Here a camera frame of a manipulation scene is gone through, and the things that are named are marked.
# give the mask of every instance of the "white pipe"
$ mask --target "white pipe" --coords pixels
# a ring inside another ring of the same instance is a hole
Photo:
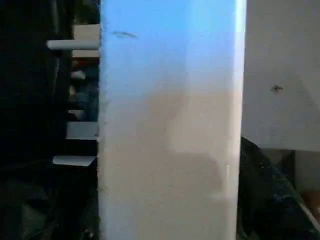
[[[46,45],[51,50],[98,50],[98,40],[49,40]]]

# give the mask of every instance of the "dark fabric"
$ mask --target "dark fabric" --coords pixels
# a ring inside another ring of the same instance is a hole
[[[261,240],[320,240],[303,200],[260,149],[241,140],[238,207],[247,234]]]
[[[70,38],[69,1],[60,2],[60,34]],[[61,54],[55,80],[56,56],[46,47],[47,40],[57,38],[53,29],[49,0],[9,0],[0,8],[2,164],[49,156],[65,134],[71,55]]]

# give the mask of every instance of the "white surface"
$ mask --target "white surface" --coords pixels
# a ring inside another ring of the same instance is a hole
[[[68,39],[68,40],[49,40],[46,45],[51,50],[98,50],[98,40],[82,40],[82,39]]]
[[[242,131],[262,148],[320,151],[319,23],[318,0],[248,0]]]
[[[73,35],[76,40],[89,40],[99,41],[100,40],[100,25],[99,24],[88,24],[88,25],[74,25]],[[99,57],[98,50],[74,50],[72,52],[74,57]]]
[[[69,121],[66,128],[68,140],[96,140],[98,123],[92,121]]]
[[[234,240],[245,1],[101,12],[101,239]]]

